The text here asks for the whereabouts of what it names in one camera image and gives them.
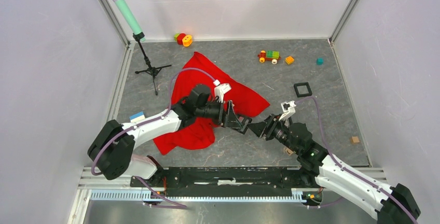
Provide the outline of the red garment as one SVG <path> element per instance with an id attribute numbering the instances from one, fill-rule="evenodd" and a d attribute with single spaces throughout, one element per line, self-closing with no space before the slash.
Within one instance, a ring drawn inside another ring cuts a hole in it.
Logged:
<path id="1" fill-rule="evenodd" d="M 191 89 L 204 84 L 214 93 L 214 80 L 229 83 L 231 90 L 224 99 L 231 100 L 237 114 L 256 117 L 270 106 L 270 103 L 251 88 L 235 81 L 218 68 L 213 62 L 199 52 L 183 66 L 189 71 L 181 72 L 175 81 L 171 96 L 172 104 L 188 96 Z M 174 133 L 164 134 L 154 139 L 154 143 L 162 155 L 168 154 L 176 147 L 189 150 L 205 149 L 215 142 L 214 128 L 218 127 L 212 120 L 197 118 L 195 123 Z"/>

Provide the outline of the black square frame box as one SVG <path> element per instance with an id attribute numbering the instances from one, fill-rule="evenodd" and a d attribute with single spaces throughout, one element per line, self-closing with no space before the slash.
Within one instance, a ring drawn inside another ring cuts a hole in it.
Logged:
<path id="1" fill-rule="evenodd" d="M 240 117 L 238 118 L 238 120 L 239 120 L 240 126 L 239 126 L 239 128 L 237 129 L 237 131 L 238 131 L 239 133 L 241 133 L 241 134 L 245 134 L 245 133 L 247 132 L 247 130 L 248 130 L 248 125 L 249 125 L 250 123 L 252 123 L 252 118 L 250 118 L 250 117 L 245 117 L 245 116 L 240 116 Z"/>

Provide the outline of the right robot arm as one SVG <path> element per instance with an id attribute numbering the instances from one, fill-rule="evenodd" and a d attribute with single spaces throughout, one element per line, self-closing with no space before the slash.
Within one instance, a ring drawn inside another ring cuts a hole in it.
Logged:
<path id="1" fill-rule="evenodd" d="M 377 223 L 417 223 L 421 210 L 406 186 L 382 183 L 347 165 L 315 142 L 304 123 L 285 125 L 280 116 L 270 115 L 248 129 L 267 141 L 276 139 L 297 156 L 303 185 L 337 193 Z"/>

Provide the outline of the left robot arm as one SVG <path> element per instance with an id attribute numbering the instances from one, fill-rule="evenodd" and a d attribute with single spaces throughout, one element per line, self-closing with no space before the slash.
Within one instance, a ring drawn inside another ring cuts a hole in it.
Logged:
<path id="1" fill-rule="evenodd" d="M 224 101 L 230 89 L 227 83 L 213 91 L 206 85 L 196 85 L 188 96 L 154 116 L 129 123 L 108 121 L 88 149 L 92 175 L 103 175 L 107 180 L 134 176 L 154 187 L 162 182 L 163 172 L 152 158 L 133 154 L 141 144 L 185 129 L 200 118 L 244 134 L 252 119 L 236 114 L 231 100 Z"/>

